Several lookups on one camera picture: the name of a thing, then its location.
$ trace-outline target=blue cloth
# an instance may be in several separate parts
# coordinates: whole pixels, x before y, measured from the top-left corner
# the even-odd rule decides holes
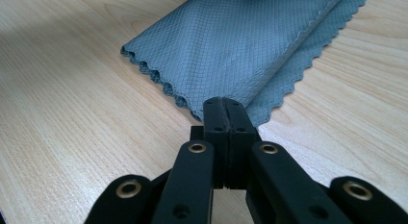
[[[259,126],[365,1],[189,0],[121,53],[197,119],[229,97]]]

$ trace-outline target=black plastic part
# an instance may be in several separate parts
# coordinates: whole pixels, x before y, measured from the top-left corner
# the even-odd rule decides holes
[[[249,179],[249,154],[258,133],[241,103],[224,99],[230,120],[230,144],[225,186],[246,189]]]
[[[152,223],[211,222],[214,152],[213,145],[206,141],[183,144]]]
[[[408,223],[408,214],[397,203],[361,179],[334,179],[328,194],[354,223]]]
[[[261,185],[259,185],[259,182],[254,177],[250,180],[246,190],[245,200],[255,224],[275,223],[275,210],[262,190]]]
[[[276,223],[351,223],[282,146],[255,143],[251,166],[274,207]]]
[[[216,149],[214,188],[223,188],[227,174],[229,148],[229,120],[220,97],[204,102],[204,139]]]
[[[0,211],[0,224],[6,224],[6,219],[3,217],[3,213]]]
[[[191,126],[190,140],[203,140],[204,139],[204,127]]]
[[[157,204],[159,203],[163,189],[165,188],[168,176],[170,175],[171,170],[168,170],[166,173],[160,175],[155,180],[151,182],[152,191],[150,193],[149,201],[145,205],[142,216],[140,217],[140,223],[150,223],[154,211],[156,210]]]
[[[248,155],[258,138],[241,103],[220,97],[204,102],[204,139],[216,148],[215,188],[246,189]]]
[[[143,223],[140,221],[152,191],[148,179],[137,175],[126,175],[114,180],[93,205],[86,224],[91,223]]]

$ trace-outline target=brass grommet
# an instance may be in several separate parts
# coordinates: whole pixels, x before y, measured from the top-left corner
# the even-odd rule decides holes
[[[278,148],[270,144],[263,144],[260,149],[266,154],[276,154],[278,152]]]
[[[205,145],[200,144],[200,143],[194,143],[191,146],[189,146],[190,152],[193,152],[194,154],[199,154],[204,152],[207,149]]]
[[[343,185],[343,189],[349,195],[363,201],[369,201],[372,198],[372,193],[369,189],[351,181],[346,182]]]
[[[141,190],[141,184],[136,180],[125,181],[116,189],[116,195],[120,198],[131,198]]]

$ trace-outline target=wood grain surface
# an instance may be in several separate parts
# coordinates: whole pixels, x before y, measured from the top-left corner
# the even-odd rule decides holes
[[[0,0],[0,209],[82,223],[115,178],[171,168],[199,123],[119,54],[186,0]],[[408,0],[369,0],[260,127],[318,182],[367,180],[408,211]],[[251,223],[217,190],[213,223]]]

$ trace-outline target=folded towel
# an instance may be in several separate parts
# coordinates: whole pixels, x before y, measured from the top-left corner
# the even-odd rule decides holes
[[[188,0],[121,53],[195,118],[228,97],[259,126],[365,1]]]

